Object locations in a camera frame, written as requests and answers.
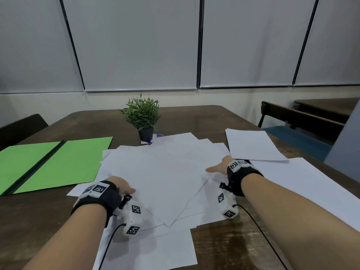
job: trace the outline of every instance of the green folder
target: green folder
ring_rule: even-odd
[[[67,141],[14,193],[92,182],[112,137]]]
[[[0,194],[59,143],[17,145],[0,151]]]
[[[65,142],[14,193],[94,181],[103,159],[102,151],[109,148],[111,140],[112,137],[103,137]],[[16,181],[59,143],[18,145],[1,151],[0,194],[14,183],[19,184]]]

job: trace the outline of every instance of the wooden table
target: wooden table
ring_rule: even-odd
[[[226,128],[260,130],[255,125],[221,106],[160,108],[157,123],[164,135],[192,132],[198,139],[224,142]],[[113,136],[111,149],[119,145],[140,145],[137,130],[118,110],[83,111],[68,115],[24,140],[22,144]],[[360,184],[304,155],[271,136],[277,148],[288,158],[302,156],[334,181],[360,198]],[[66,196],[73,186],[58,187],[0,197],[0,270],[21,269],[69,218],[76,200]],[[254,209],[245,198],[245,206],[267,236]],[[239,209],[240,217],[192,229],[198,265],[184,269],[284,269],[252,220]],[[276,243],[275,248],[281,253]]]
[[[299,104],[299,111],[345,124],[358,101],[358,97],[351,97],[346,99],[302,99],[294,102]]]

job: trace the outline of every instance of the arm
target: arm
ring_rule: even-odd
[[[231,161],[207,171],[226,174]],[[241,188],[295,270],[360,268],[360,232],[260,175],[244,177]]]
[[[123,193],[134,189],[120,177],[107,179]],[[79,207],[23,270],[91,270],[106,222],[106,210],[98,204]]]

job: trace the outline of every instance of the chair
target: chair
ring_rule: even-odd
[[[340,122],[317,117],[312,114],[303,113],[265,101],[261,103],[261,114],[262,116],[258,127],[261,127],[266,115],[290,124],[290,128],[286,126],[276,126],[264,128],[264,130],[322,162],[331,150],[332,145],[296,131],[295,128],[299,127],[316,134],[317,136],[335,142],[344,127],[344,124]]]
[[[18,144],[47,126],[41,115],[33,114],[0,128],[0,151]]]

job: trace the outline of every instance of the black plant pot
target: black plant pot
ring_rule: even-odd
[[[144,142],[150,142],[153,139],[154,127],[148,129],[141,129],[139,131],[140,139]]]

